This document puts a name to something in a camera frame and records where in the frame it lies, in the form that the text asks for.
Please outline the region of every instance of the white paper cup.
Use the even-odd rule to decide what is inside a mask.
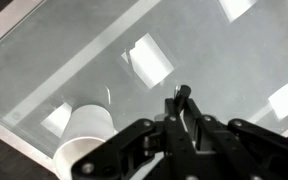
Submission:
[[[115,134],[110,113],[97,105],[76,109],[65,127],[53,157],[56,175],[71,180],[73,164]]]

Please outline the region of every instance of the glass surface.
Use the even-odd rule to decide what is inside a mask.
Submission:
[[[0,40],[0,123],[52,157],[67,112],[101,105],[120,131],[187,84],[223,123],[287,132],[288,0],[231,2],[45,1]]]

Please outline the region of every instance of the glass table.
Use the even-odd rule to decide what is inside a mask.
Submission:
[[[222,123],[288,136],[288,1],[232,3],[44,1],[0,39],[0,124],[52,157],[77,107],[120,131],[187,84]]]

